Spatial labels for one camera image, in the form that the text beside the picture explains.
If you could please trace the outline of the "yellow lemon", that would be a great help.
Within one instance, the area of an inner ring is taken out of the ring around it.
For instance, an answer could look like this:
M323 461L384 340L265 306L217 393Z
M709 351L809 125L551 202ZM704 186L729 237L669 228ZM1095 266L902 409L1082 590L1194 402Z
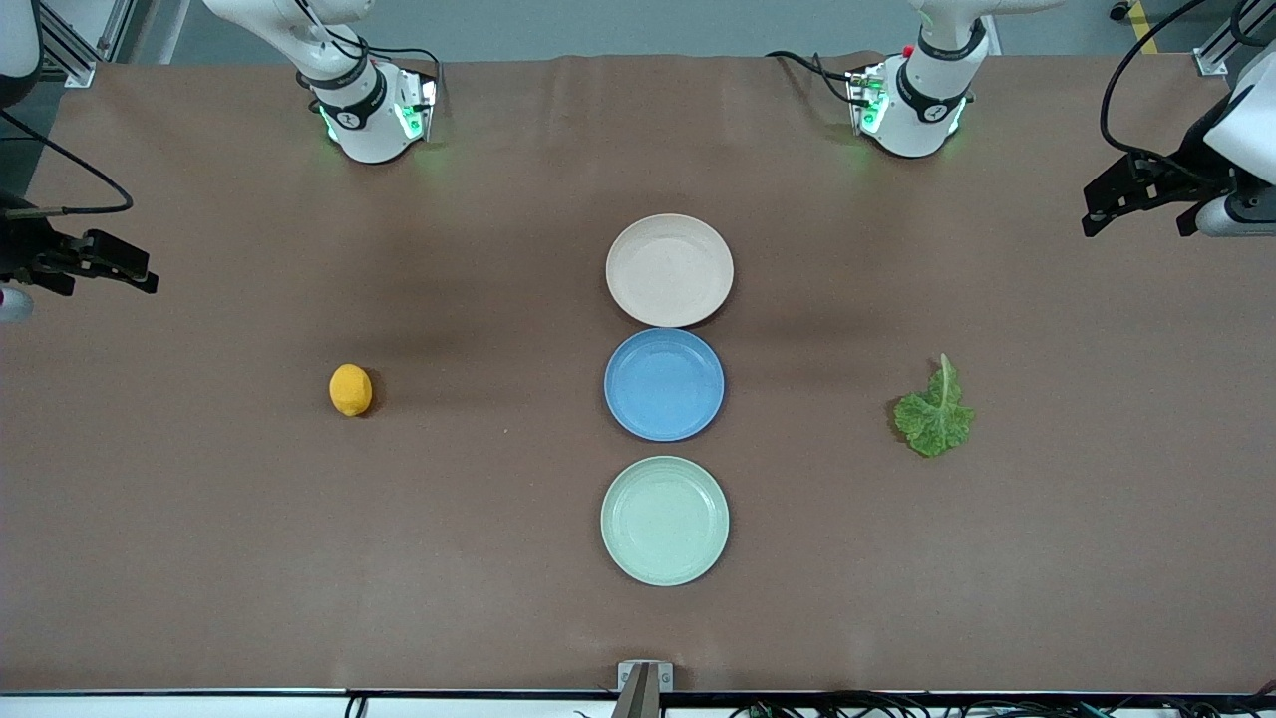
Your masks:
M334 369L328 383L330 404L339 414L359 417L370 409L374 399L371 376L356 363L342 363Z

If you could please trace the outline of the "green lettuce leaf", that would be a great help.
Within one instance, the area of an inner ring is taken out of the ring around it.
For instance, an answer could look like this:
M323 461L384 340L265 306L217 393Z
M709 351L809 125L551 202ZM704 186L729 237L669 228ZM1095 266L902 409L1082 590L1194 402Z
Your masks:
M909 448L920 457L937 458L968 441L975 409L963 404L960 374L947 355L923 392L897 400L892 420Z

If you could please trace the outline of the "brown table cover sheet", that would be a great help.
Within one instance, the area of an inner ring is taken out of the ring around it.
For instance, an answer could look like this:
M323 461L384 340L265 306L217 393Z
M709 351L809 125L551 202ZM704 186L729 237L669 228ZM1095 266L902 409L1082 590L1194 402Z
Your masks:
M1276 678L1276 240L1085 237L1111 59L1002 56L902 161L758 57L447 69L383 167L287 68L105 68L52 136L137 207L160 291L0 326L0 686L1249 692ZM725 553L657 589L600 504L604 281L664 212L738 268L729 399L670 448ZM968 441L892 409L947 355ZM359 417L334 369L370 374Z

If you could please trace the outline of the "pink round plate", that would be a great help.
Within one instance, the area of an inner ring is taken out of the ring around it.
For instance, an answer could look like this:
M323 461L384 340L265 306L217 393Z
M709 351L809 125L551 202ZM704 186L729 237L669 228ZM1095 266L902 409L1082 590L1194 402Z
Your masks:
M612 241L605 261L611 298L648 326L706 321L729 300L735 261L723 236L678 213L641 218Z

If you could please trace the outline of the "blue round plate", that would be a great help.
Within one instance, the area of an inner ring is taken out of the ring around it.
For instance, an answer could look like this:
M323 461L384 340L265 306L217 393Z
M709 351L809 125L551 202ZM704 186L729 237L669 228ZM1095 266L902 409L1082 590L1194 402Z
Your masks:
M651 328L623 341L604 371L604 400L635 437L672 444L715 423L729 394L718 355L695 333Z

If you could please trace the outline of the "green round plate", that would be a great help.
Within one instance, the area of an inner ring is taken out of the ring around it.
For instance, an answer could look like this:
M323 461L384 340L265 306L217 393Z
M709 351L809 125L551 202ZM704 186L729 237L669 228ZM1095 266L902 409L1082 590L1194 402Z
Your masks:
M681 457L649 457L623 469L600 510L612 562L647 585L697 582L729 545L729 497L706 468Z

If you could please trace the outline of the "aluminium frame profile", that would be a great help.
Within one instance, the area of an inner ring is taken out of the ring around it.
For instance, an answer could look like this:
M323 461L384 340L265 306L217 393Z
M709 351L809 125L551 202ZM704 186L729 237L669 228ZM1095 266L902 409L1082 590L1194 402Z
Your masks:
M64 87L88 88L97 65L122 54L138 0L38 0L45 77Z
M1228 59L1240 47L1268 45L1259 31L1276 18L1276 0L1236 0L1228 19L1192 50L1199 77L1226 77Z

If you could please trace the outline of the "grey metal bracket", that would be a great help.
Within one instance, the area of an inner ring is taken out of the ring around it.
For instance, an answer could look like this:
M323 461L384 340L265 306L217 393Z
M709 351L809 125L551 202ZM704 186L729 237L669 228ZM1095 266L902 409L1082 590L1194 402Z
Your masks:
M674 690L674 664L630 659L618 664L618 698L611 718L664 718L662 696Z

